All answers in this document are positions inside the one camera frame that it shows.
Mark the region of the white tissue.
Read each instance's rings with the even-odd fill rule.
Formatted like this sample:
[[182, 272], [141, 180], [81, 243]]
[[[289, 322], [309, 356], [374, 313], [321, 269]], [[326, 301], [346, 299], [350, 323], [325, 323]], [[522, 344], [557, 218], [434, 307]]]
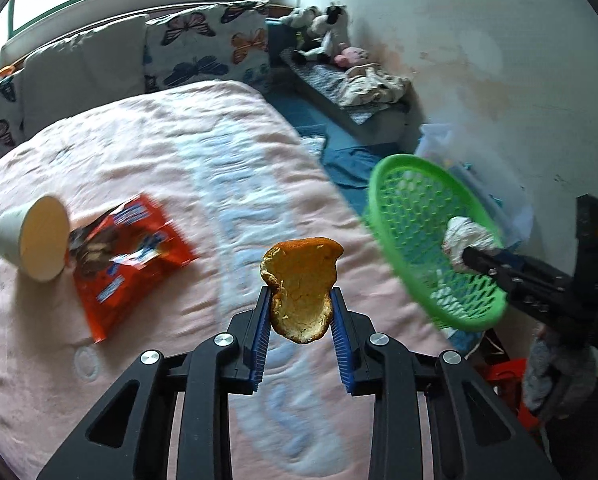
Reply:
[[486, 228], [470, 218], [451, 218], [444, 233], [441, 249], [456, 272], [472, 273], [463, 261], [463, 252], [467, 247], [491, 252], [500, 249], [501, 244]]

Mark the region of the orange peel piece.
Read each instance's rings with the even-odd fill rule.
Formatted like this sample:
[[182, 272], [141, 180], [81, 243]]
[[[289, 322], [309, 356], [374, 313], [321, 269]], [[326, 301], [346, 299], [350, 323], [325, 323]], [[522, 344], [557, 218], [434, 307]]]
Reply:
[[296, 344], [322, 338], [334, 315], [331, 289], [343, 247], [327, 237], [286, 240], [263, 256], [260, 275], [272, 291], [270, 322]]

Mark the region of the red brown snack wrapper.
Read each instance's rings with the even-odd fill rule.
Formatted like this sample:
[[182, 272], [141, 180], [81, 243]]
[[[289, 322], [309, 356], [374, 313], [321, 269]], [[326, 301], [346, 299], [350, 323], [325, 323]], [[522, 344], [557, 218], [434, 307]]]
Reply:
[[166, 278], [195, 259], [193, 246], [146, 194], [73, 229], [66, 262], [96, 344]]

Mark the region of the white paper cup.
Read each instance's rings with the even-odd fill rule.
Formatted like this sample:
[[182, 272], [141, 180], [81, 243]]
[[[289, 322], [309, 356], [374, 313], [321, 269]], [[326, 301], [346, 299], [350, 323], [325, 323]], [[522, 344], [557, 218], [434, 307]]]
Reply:
[[45, 195], [0, 215], [0, 256], [31, 280], [47, 283], [64, 270], [69, 235], [66, 207]]

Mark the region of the clear plastic storage bin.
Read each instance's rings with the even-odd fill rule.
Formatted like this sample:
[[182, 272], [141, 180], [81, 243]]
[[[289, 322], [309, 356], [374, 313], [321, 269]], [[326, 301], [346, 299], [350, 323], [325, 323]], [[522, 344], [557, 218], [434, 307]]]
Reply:
[[414, 154], [434, 162], [464, 183], [480, 200], [506, 248], [530, 240], [534, 208], [523, 185], [503, 159], [450, 124], [423, 124]]

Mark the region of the green mesh plastic basket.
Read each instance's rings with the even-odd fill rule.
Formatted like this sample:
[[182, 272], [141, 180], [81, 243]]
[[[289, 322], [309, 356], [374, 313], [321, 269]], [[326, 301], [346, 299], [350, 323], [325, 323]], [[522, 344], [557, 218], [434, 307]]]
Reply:
[[453, 269], [442, 242], [456, 217], [476, 222], [500, 243], [488, 212], [448, 171], [406, 154], [374, 167], [365, 220], [392, 270], [436, 325], [481, 332], [502, 318], [505, 295], [490, 278]]

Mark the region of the pink towel blanket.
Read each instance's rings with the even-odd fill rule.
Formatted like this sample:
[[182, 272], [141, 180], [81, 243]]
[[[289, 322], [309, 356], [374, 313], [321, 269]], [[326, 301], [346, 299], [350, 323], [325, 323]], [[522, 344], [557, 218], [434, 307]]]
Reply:
[[92, 232], [47, 283], [0, 256], [0, 456], [21, 479], [142, 352], [192, 350], [251, 309], [261, 260], [284, 240], [335, 240], [351, 310], [415, 352], [447, 344], [295, 129], [240, 82], [45, 128], [0, 159], [0, 216], [45, 196]]

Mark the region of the crumpled beige cloth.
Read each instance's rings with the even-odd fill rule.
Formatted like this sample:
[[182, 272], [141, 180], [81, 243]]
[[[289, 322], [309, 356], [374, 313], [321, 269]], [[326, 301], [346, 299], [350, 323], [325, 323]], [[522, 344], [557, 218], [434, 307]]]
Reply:
[[342, 107], [367, 104], [395, 104], [406, 95], [411, 81], [407, 77], [389, 74], [376, 63], [349, 68], [338, 93]]

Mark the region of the checkered bench cushion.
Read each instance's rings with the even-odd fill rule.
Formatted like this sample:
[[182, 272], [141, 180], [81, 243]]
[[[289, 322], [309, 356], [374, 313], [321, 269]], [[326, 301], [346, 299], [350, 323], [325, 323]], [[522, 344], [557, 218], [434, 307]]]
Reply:
[[286, 49], [281, 53], [281, 59], [299, 79], [316, 92], [319, 92], [320, 95], [329, 102], [335, 104], [341, 110], [346, 112], [358, 125], [363, 124], [363, 122], [366, 122], [373, 115], [388, 110], [389, 107], [401, 102], [406, 96], [403, 96], [403, 98], [395, 104], [373, 103], [363, 106], [342, 107], [338, 104], [338, 93], [347, 70], [341, 70], [334, 65], [315, 63], [298, 65], [293, 62], [290, 49]]

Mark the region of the pink plush toy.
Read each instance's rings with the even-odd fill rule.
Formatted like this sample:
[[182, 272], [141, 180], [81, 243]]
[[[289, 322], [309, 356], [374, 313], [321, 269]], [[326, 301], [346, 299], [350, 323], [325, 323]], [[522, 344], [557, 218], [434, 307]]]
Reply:
[[369, 53], [362, 48], [344, 47], [333, 58], [333, 63], [342, 70], [357, 67], [369, 62]]

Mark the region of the cow plush toy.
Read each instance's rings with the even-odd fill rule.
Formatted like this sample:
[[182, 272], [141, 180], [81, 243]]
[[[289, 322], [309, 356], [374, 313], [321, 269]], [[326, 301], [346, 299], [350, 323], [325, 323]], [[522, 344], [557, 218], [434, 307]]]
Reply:
[[349, 15], [344, 4], [332, 3], [302, 33], [302, 44], [291, 58], [298, 65], [331, 64], [349, 44]]

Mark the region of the right butterfly cushion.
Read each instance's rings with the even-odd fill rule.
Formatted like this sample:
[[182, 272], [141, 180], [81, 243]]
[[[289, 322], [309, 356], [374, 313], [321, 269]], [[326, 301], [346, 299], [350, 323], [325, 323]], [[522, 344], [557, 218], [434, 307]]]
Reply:
[[219, 2], [146, 23], [148, 93], [204, 80], [236, 80], [261, 93], [270, 84], [269, 3]]

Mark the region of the butterfly cushion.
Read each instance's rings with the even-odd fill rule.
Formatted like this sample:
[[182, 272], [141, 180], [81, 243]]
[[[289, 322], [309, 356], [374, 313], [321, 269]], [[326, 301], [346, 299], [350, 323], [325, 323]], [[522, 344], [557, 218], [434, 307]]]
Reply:
[[0, 81], [0, 159], [26, 140], [23, 132], [22, 72]]
[[269, 3], [219, 2], [146, 23], [148, 93], [204, 80], [236, 80], [261, 93], [270, 84]]

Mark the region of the grey middle cushion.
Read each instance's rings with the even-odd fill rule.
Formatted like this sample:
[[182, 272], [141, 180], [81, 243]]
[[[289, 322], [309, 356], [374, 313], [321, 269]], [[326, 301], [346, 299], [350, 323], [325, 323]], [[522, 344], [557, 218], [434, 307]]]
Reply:
[[29, 55], [21, 76], [24, 133], [142, 94], [147, 18], [122, 18]]

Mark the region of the left butterfly cushion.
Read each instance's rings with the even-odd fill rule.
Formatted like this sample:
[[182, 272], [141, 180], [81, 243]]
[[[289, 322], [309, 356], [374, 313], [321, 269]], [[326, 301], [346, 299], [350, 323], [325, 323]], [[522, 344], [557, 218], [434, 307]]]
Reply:
[[0, 159], [26, 140], [23, 132], [22, 72], [0, 81]]

